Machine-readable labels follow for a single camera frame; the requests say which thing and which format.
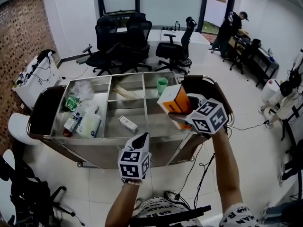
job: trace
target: faucet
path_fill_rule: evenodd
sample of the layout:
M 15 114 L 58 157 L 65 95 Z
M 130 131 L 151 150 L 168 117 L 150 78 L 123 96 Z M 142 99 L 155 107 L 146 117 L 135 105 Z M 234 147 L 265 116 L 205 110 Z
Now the faucet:
M 178 25 L 179 25 L 179 31 L 180 31 L 180 24 L 179 24 L 179 21 L 176 21 L 176 22 L 175 22 L 175 31 L 177 30 L 177 23 L 178 23 Z

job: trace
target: white stool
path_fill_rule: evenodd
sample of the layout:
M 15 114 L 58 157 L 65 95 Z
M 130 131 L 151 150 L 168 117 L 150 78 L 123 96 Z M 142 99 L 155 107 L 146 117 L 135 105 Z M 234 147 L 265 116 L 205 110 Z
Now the white stool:
M 39 140 L 32 139 L 27 135 L 28 120 L 29 116 L 13 113 L 9 118 L 9 132 L 15 139 L 26 145 L 38 145 L 40 143 Z

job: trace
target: brick wall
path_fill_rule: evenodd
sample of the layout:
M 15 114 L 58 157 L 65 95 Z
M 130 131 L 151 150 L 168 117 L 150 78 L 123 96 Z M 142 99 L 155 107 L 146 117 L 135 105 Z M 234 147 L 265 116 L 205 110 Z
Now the brick wall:
M 27 62 L 42 50 L 56 47 L 43 0 L 10 0 L 0 5 L 0 155 L 12 148 L 14 140 L 7 124 L 12 113 L 28 114 L 12 91 Z

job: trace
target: white tile floor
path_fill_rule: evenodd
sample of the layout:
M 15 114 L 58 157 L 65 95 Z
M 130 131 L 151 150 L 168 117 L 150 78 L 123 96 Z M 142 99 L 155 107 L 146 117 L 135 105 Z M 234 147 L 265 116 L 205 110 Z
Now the white tile floor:
M 234 110 L 235 127 L 245 128 L 263 123 L 265 118 L 258 113 L 258 108 L 262 105 L 261 90 L 255 87 L 254 79 L 249 76 L 250 80 L 247 82 L 237 68 L 229 71 L 229 66 L 228 62 L 219 59 L 218 54 L 208 53 L 203 64 L 192 65 L 191 74 L 208 75 L 218 81 Z M 61 65 L 59 72 L 61 76 L 76 78 L 86 67 L 86 64 L 78 65 L 75 61 L 68 61 Z M 93 73 L 89 67 L 81 78 L 92 77 L 97 73 Z M 63 80 L 60 84 L 67 84 L 68 81 Z M 280 141 L 281 133 L 279 122 L 270 130 L 264 126 L 247 131 L 232 130 L 230 142 L 239 166 L 243 199 L 256 217 L 267 202 L 278 202 L 295 181 L 295 177 L 290 178 L 282 188 L 277 181 L 279 166 L 289 146 L 287 139 Z M 213 152 L 213 144 L 209 140 L 203 145 L 181 193 L 191 207 L 203 174 L 203 167 L 199 163 L 207 163 Z M 60 185 L 67 187 L 61 203 L 74 210 L 86 227 L 104 226 L 107 213 L 122 187 L 117 170 L 77 168 L 74 162 L 45 145 L 29 146 L 25 159 L 39 178 L 48 181 L 51 192 Z M 149 198 L 164 190 L 179 191 L 192 164 L 188 162 L 152 168 L 140 187 L 139 196 Z M 211 205 L 212 210 L 202 216 L 201 220 L 222 213 L 216 184 L 215 160 L 199 193 L 198 207 L 205 205 Z M 63 219 L 63 226 L 81 226 L 76 218 L 66 214 L 63 214 Z

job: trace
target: stainless steel cart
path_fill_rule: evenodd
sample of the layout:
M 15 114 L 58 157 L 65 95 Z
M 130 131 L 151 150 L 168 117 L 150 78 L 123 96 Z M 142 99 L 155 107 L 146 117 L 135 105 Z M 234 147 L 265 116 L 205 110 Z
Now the stainless steel cart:
M 163 112 L 157 104 L 159 96 L 156 81 L 158 78 L 166 78 L 169 86 L 176 85 L 182 80 L 176 77 L 174 72 L 130 73 L 71 80 L 61 97 L 50 132 L 43 135 L 35 132 L 34 128 L 39 128 L 37 126 L 39 117 L 36 115 L 36 119 L 32 120 L 31 116 L 27 133 L 34 139 L 39 139 L 46 144 L 51 143 L 65 149 L 68 154 L 73 154 L 79 159 L 78 166 L 117 168 L 119 151 L 127 140 L 134 136 L 118 120 L 121 115 L 124 115 L 138 125 L 139 130 L 136 134 L 150 133 L 151 167 L 193 160 L 197 146 L 207 138 L 190 130 L 179 130 Z M 95 92 L 92 101 L 98 105 L 97 114 L 102 119 L 96 137 L 93 139 L 81 138 L 77 133 L 71 138 L 63 135 L 63 125 L 71 115 L 71 112 L 64 107 L 64 103 L 75 82 L 81 80 L 88 81 L 92 85 Z M 203 80 L 215 83 L 215 80 L 210 77 L 204 76 Z M 118 84 L 134 92 L 137 98 L 126 100 L 114 92 L 113 88 Z M 231 126 L 233 122 L 234 116 L 230 113 L 228 125 Z

